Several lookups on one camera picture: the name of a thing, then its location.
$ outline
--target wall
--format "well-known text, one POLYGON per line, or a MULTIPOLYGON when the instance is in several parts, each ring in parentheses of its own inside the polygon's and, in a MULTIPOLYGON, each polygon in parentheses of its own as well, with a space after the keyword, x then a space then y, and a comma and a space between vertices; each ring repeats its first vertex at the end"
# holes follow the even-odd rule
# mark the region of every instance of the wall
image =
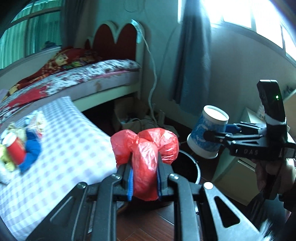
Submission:
MULTIPOLYGON (((145 28, 157 73, 165 58, 152 100, 168 117, 192 128, 198 117, 180 110, 167 98, 180 34, 177 13, 178 0, 89 0, 77 43, 82 44, 87 36, 93 35, 103 21, 111 20, 117 25, 128 19, 139 21, 145 28), (125 8, 139 10, 130 13, 125 8)), ((226 111, 230 116, 229 122, 239 121, 245 107, 257 110, 260 100, 256 84, 260 79, 276 79, 281 89, 287 84, 296 87, 296 69, 276 52, 231 30, 212 30, 212 77, 208 103, 226 111)), ((154 80, 147 51, 143 74, 142 99, 147 100, 154 80)))
POLYGON ((37 72, 60 47, 20 59, 0 71, 0 89, 10 89, 18 81, 37 72))

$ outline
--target red blanket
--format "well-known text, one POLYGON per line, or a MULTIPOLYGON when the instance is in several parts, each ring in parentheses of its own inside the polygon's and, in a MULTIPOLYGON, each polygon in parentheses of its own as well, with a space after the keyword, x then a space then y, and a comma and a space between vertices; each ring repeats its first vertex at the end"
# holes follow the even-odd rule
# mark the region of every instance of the red blanket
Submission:
POLYGON ((87 64, 92 64, 99 62, 100 57, 97 53, 92 50, 85 50, 73 47, 67 47, 60 50, 54 55, 40 70, 20 80, 17 84, 10 88, 6 96, 3 98, 5 100, 8 96, 12 95, 14 92, 25 88, 51 74, 56 74, 61 71, 78 68, 87 64))

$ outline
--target white cable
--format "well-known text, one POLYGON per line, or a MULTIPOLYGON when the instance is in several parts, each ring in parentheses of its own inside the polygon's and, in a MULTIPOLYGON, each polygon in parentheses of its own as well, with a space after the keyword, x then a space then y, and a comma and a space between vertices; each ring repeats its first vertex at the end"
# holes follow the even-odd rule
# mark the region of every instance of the white cable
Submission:
POLYGON ((154 90, 155 90, 155 88, 156 88, 156 85, 157 85, 157 75, 156 75, 155 61, 154 61, 154 58, 153 58, 153 56, 152 56, 152 53, 150 52, 150 49, 149 49, 148 43, 147 43, 146 39, 144 38, 144 35, 143 35, 142 31, 140 30, 139 32, 140 32, 141 35, 142 35, 142 38, 143 38, 143 40, 144 40, 144 42, 145 42, 145 45, 146 45, 147 51, 148 51, 148 53, 150 54, 150 58, 151 58, 151 61, 152 61, 153 74, 154 74, 154 83, 153 83, 153 86, 152 86, 152 88, 151 88, 151 90, 150 90, 150 92, 149 92, 149 96, 148 96, 148 105, 149 105, 149 108, 150 108, 151 117, 152 117, 152 119, 154 120, 155 124, 158 125, 158 124, 157 124, 157 121, 156 121, 156 119, 155 119, 155 116, 154 116, 154 110, 152 109, 152 95, 153 95, 153 92, 154 92, 154 90))

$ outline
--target blue paper cup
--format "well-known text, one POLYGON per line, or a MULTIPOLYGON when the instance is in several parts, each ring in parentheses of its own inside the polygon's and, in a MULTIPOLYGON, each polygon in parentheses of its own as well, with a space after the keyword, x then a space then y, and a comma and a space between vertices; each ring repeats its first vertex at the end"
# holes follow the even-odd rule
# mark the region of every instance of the blue paper cup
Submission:
POLYGON ((208 142, 203 138, 205 131, 224 132, 229 116, 223 110, 206 105, 203 108, 201 117, 187 137, 188 146, 195 152, 195 154, 206 158, 213 159, 217 157, 221 144, 208 142))

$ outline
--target trash can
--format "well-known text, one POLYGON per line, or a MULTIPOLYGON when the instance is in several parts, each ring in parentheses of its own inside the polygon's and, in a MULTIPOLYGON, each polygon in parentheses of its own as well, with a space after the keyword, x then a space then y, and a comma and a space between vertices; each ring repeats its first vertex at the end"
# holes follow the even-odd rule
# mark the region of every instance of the trash can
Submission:
POLYGON ((178 157, 171 164, 173 171, 192 183, 199 184, 201 173, 197 161, 185 151, 180 150, 178 157))

